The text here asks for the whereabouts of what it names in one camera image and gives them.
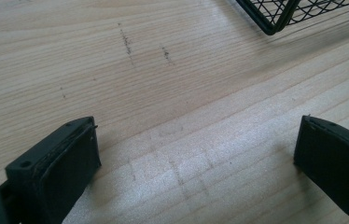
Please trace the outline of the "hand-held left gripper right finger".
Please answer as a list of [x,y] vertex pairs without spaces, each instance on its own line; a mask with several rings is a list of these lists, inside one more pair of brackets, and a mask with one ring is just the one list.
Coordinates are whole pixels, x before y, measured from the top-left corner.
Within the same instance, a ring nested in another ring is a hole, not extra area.
[[349,216],[349,130],[302,117],[294,163]]

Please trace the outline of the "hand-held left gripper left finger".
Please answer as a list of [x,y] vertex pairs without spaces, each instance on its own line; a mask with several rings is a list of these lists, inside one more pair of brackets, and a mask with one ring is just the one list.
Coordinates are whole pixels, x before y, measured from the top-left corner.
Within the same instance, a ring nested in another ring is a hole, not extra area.
[[65,123],[6,167],[24,224],[62,224],[101,167],[94,118]]

